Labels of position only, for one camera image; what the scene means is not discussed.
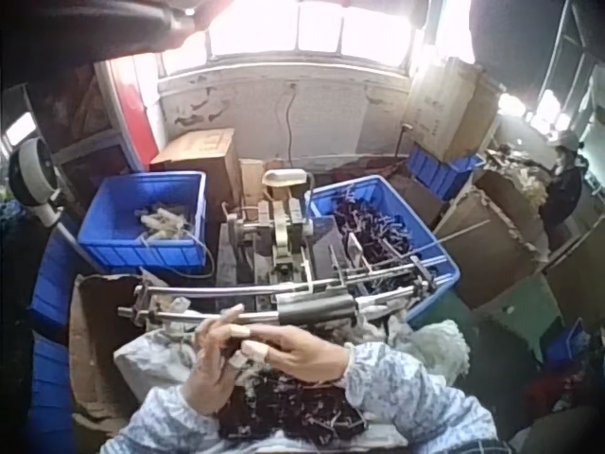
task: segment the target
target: electrical cord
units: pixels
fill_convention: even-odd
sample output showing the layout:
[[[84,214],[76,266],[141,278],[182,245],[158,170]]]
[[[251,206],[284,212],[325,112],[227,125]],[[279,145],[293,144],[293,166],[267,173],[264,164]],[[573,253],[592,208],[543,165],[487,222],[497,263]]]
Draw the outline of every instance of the electrical cord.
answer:
[[[294,167],[294,164],[292,163],[292,125],[290,124],[290,109],[292,109],[292,104],[294,104],[297,93],[295,84],[291,84],[290,88],[292,89],[292,98],[285,108],[285,125],[287,126],[287,160],[290,163],[290,167]]]
[[[206,246],[204,243],[202,243],[201,241],[199,241],[199,239],[196,238],[194,235],[192,235],[190,232],[187,232],[184,229],[180,229],[180,231],[183,232],[183,233],[185,233],[191,239],[193,239],[193,241],[197,245],[201,246],[201,248],[206,252],[206,256],[208,257],[208,260],[210,261],[210,272],[208,274],[187,274],[186,272],[181,272],[181,271],[176,270],[176,269],[174,269],[172,267],[169,267],[168,265],[164,265],[164,268],[166,268],[169,271],[174,272],[175,274],[179,275],[180,277],[185,277],[187,279],[209,279],[209,278],[213,277],[215,275],[215,271],[216,271],[216,262],[215,262],[214,256],[212,255],[212,253],[208,249],[208,246]],[[149,243],[146,242],[145,237],[143,235],[141,235],[140,238],[141,238],[141,241],[143,242],[143,244],[150,251],[153,251],[153,249],[151,249],[151,247],[149,246]]]

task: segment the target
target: patterned sleeve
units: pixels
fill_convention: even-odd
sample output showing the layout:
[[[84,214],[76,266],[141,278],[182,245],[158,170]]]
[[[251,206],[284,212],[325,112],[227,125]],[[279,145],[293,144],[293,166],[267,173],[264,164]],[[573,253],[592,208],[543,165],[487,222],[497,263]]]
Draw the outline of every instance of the patterned sleeve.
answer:
[[[352,349],[343,385],[351,405],[390,421],[416,452],[497,439],[492,414],[475,397],[433,378],[410,355],[365,343]]]
[[[218,422],[201,416],[182,397],[181,387],[153,388],[145,402],[101,454],[195,452],[219,443]]]

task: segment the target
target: white wall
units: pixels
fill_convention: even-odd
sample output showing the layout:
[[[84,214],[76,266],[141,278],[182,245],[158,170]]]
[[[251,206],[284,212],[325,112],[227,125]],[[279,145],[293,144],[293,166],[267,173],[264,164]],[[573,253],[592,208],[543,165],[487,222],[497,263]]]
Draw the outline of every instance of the white wall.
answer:
[[[605,125],[594,117],[584,136],[582,154],[590,163],[589,170],[602,185],[605,185]]]
[[[239,157],[264,160],[287,160],[292,102],[294,166],[329,168],[343,158],[318,157],[394,153],[409,85],[394,73],[342,64],[263,63],[164,79],[160,96],[168,140],[233,127]]]

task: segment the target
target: person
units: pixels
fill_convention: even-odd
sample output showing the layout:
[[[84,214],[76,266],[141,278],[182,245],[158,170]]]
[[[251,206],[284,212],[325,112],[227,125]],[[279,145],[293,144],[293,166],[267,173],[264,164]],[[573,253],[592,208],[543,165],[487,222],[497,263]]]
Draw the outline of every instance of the person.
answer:
[[[237,369],[221,354],[232,337],[242,353],[307,382],[334,382],[349,403],[391,422],[419,453],[511,453],[498,441],[492,415],[475,397],[447,387],[415,358],[384,343],[351,349],[294,326],[232,324],[243,306],[201,326],[198,363],[182,386],[154,388],[129,425],[101,454],[242,453],[270,447],[270,439],[234,444],[218,437],[214,415],[227,403]]]
[[[557,227],[571,216],[578,205],[585,166],[578,166],[578,150],[583,148],[583,143],[573,131],[561,132],[548,144],[557,151],[557,163],[551,171],[546,201],[539,213],[552,251],[557,246]]]

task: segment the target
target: blue plastic crate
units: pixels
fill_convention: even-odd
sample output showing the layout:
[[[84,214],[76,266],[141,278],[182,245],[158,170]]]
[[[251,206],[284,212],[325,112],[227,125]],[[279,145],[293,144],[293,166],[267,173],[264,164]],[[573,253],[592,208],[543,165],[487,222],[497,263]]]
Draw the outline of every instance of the blue plastic crate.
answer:
[[[426,227],[420,218],[416,216],[416,213],[414,213],[409,205],[399,196],[399,194],[397,194],[390,184],[380,176],[359,178],[316,189],[313,192],[313,204],[311,207],[313,210],[312,215],[317,217],[328,216],[334,213],[335,195],[346,190],[349,190],[350,194],[356,198],[368,201],[374,208],[385,215],[401,216],[408,231],[411,233],[412,248],[421,248],[422,246],[437,240],[428,227]],[[430,297],[412,307],[407,316],[409,320],[413,320],[425,312],[460,278],[460,271],[458,270],[456,263],[454,263],[452,258],[440,244],[426,248],[420,255],[423,259],[445,255],[448,260],[437,265],[437,273],[438,275],[451,274],[452,280],[439,287]]]
[[[72,232],[75,231],[67,216],[63,215],[61,222]],[[35,322],[51,332],[59,332],[67,325],[78,263],[79,256],[74,248],[55,229],[46,243],[29,306],[29,313]]]
[[[37,338],[32,373],[31,406],[25,427],[28,452],[75,453],[67,348]]]
[[[571,328],[565,329],[548,347],[546,357],[548,365],[557,369],[570,364],[575,357],[588,348],[590,336],[577,319]]]
[[[476,154],[442,163],[418,145],[407,159],[407,168],[412,175],[442,201],[457,196],[473,170],[484,165],[485,160]]]
[[[193,220],[193,236],[203,242],[206,175],[202,172],[138,173],[105,179],[79,231],[78,242],[109,269],[135,271],[172,268],[200,269],[205,252],[193,239],[149,241],[134,214],[154,203],[183,205]]]

